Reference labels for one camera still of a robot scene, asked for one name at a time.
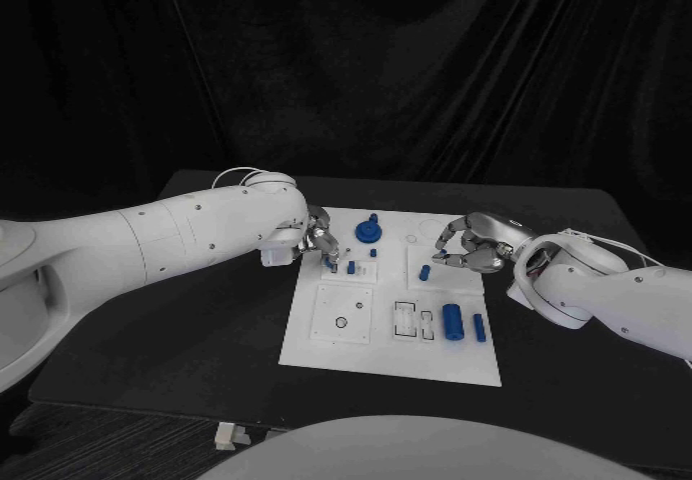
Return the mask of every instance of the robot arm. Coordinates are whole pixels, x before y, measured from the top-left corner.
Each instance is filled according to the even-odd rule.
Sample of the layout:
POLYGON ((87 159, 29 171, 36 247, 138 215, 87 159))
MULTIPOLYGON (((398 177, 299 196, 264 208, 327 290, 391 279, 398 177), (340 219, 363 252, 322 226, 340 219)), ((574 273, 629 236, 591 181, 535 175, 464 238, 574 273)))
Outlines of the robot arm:
POLYGON ((0 392, 105 301, 255 249, 264 266, 317 249, 339 261, 329 215, 278 173, 95 215, 0 220, 0 392))
POLYGON ((692 359, 692 272, 663 266, 630 270, 588 237, 536 238, 519 223, 486 213, 450 223, 438 249, 459 231, 470 253, 441 252, 435 263, 492 273, 512 260, 508 294, 548 320, 578 329, 595 316, 623 338, 692 359))

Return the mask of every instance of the table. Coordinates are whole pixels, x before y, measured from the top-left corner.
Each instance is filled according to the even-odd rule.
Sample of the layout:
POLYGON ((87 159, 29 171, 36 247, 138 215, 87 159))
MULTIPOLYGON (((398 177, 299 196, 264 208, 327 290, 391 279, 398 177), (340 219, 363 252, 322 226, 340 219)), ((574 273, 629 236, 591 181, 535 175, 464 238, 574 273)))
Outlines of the table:
MULTIPOLYGON (((177 172, 162 198, 203 190, 215 175, 177 172)), ((296 178, 316 205, 489 211, 539 234, 571 227, 643 249, 600 190, 296 178)), ((484 276, 502 388, 278 365, 299 267, 262 268, 252 252, 113 299, 58 346, 30 399, 281 429, 448 417, 629 465, 692 470, 692 370, 595 320, 571 331, 542 319, 505 295, 510 269, 484 276)))

